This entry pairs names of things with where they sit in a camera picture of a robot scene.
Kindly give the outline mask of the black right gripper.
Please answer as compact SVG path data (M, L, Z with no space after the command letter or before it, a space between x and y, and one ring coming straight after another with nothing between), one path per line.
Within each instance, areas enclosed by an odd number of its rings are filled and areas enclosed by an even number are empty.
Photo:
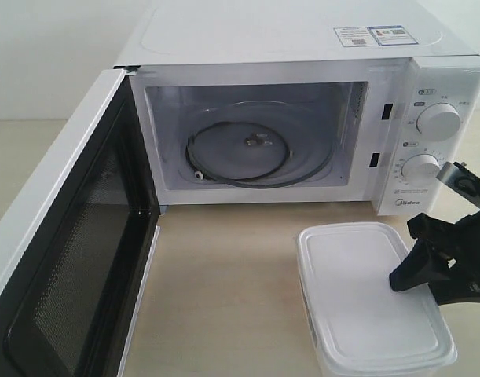
M413 239L435 240L446 236L447 261L425 240L417 240L407 257L390 273L390 288L407 291L429 284L438 305L480 304L480 211L449 223L420 213L407 221Z

